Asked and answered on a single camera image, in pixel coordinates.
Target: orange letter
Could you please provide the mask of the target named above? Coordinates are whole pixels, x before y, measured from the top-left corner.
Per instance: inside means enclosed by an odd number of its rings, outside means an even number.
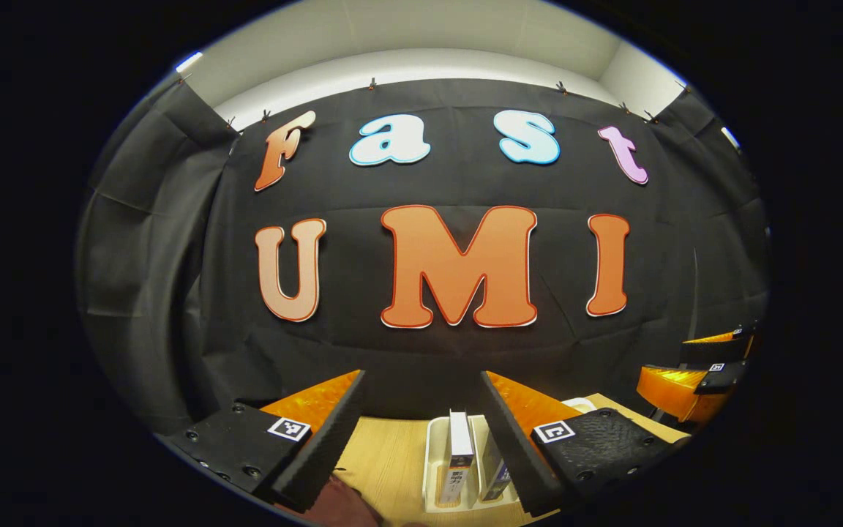
[[[306,321],[318,308],[318,238],[324,236],[324,220],[304,220],[291,228],[291,237],[298,242],[298,294],[294,298],[282,293],[278,283],[278,244],[285,238],[281,227],[266,227],[255,233],[258,247],[258,287],[265,306],[280,319]]]
[[[588,227],[598,239],[598,279],[594,296],[588,300],[588,314],[602,317],[619,313],[626,307],[623,292],[623,240],[629,223],[613,214],[595,214]]]
[[[282,166],[282,156],[290,160],[298,150],[298,140],[301,139],[301,130],[307,129],[314,124],[317,114],[314,111],[305,111],[301,116],[291,120],[291,123],[270,133],[265,139],[265,159],[262,160],[262,173],[255,181],[255,191],[275,184],[285,174],[285,167]]]
[[[529,233],[539,223],[529,209],[491,208],[465,253],[430,206],[401,206],[382,214],[395,244],[392,305],[382,311],[389,327],[422,328],[434,313],[422,304],[422,280],[444,319],[457,326],[486,279],[483,304],[474,321],[483,327],[528,326],[536,320],[529,303]]]

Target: white ceiling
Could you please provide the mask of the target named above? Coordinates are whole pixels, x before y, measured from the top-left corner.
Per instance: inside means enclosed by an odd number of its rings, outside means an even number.
[[[201,50],[188,73],[211,106],[311,64],[395,49],[492,51],[598,80],[620,42],[541,0],[301,0]]]

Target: letter m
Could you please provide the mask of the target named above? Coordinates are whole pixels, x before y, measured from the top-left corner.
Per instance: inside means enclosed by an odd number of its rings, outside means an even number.
[[[434,313],[422,304],[422,280],[451,326],[471,306],[486,281],[474,321],[483,327],[528,326],[536,320],[529,303],[529,234],[539,223],[529,209],[491,208],[468,250],[462,253],[441,216],[430,206],[401,206],[382,214],[395,246],[392,305],[382,311],[389,327],[422,328]]]

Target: white wall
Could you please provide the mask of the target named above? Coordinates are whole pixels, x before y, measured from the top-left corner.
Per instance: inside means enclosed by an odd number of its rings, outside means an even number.
[[[233,128],[243,130],[260,120],[265,109],[279,113],[309,100],[364,88],[372,77],[380,85],[422,79],[491,79],[555,88],[562,81],[569,93],[613,106],[620,101],[598,81],[560,67],[489,51],[424,48],[376,51],[314,64],[238,94],[214,110],[227,121],[235,116]]]
[[[682,93],[685,84],[662,63],[626,41],[620,43],[609,67],[600,76],[600,86],[626,103],[632,113],[648,119],[662,111]]]

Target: pink letter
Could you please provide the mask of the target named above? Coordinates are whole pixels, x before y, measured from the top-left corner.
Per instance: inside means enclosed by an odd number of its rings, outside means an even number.
[[[617,130],[616,127],[605,127],[605,129],[598,130],[598,135],[605,141],[610,143],[613,154],[616,156],[616,162],[619,163],[620,169],[629,177],[633,183],[646,184],[649,181],[649,176],[646,176],[646,171],[641,167],[636,166],[636,161],[633,160],[633,154],[636,152],[636,146],[633,141],[626,139]]]

